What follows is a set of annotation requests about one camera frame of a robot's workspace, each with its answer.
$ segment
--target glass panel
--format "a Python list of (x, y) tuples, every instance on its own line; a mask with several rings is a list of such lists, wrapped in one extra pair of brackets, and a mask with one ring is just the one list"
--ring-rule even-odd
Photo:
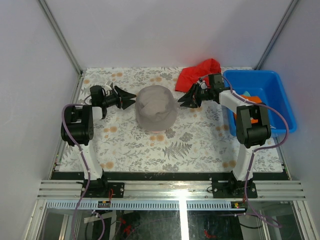
[[(225, 216), (227, 211), (99, 210), (105, 223), (103, 240), (302, 240), (291, 202), (252, 202), (259, 213), (275, 218), (274, 228), (251, 215)], [(73, 210), (48, 209), (40, 240), (72, 240)], [(102, 221), (90, 210), (75, 219), (77, 240), (97, 240)]]

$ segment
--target black strip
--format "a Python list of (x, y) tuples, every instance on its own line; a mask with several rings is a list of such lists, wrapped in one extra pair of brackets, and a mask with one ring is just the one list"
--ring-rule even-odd
[[(229, 172), (104, 172), (108, 181), (213, 181), (228, 180)], [(59, 172), (52, 173), (51, 180), (83, 180), (83, 172)], [(254, 181), (285, 181), (289, 180), (283, 172), (255, 172)]]

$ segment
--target gray wall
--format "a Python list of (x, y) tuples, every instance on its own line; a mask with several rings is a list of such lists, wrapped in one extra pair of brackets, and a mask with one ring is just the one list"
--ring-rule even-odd
[(303, 0), (280, 36), (264, 69), (281, 76), (298, 129), (284, 145), (293, 177), (306, 190), (320, 231), (320, 1)]
[(81, 67), (254, 66), (290, 0), (47, 0)]
[(0, 1), (0, 233), (22, 239), (77, 75), (36, 0)]

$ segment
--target perforated metal strip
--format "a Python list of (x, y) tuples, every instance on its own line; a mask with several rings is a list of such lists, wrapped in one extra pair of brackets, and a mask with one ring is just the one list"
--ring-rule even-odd
[[(186, 201), (188, 210), (228, 211), (232, 208), (230, 201)], [(48, 200), (47, 207), (54, 209), (75, 209), (77, 200)], [(80, 210), (179, 210), (179, 201), (116, 201), (111, 205), (97, 200), (83, 200)]]

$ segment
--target blue bin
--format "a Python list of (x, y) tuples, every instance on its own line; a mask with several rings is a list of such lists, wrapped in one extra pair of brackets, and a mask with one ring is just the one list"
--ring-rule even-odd
[[(266, 105), (277, 110), (287, 121), (289, 132), (297, 129), (297, 123), (288, 102), (284, 86), (280, 76), (274, 71), (264, 70), (227, 70), (223, 76), (230, 81), (237, 94), (242, 95), (245, 91), (253, 96), (258, 96)], [(286, 127), (282, 120), (274, 112), (268, 110), (271, 137), (275, 138), (286, 133)], [(233, 112), (228, 110), (228, 122), (230, 133), (236, 136), (236, 120)]]

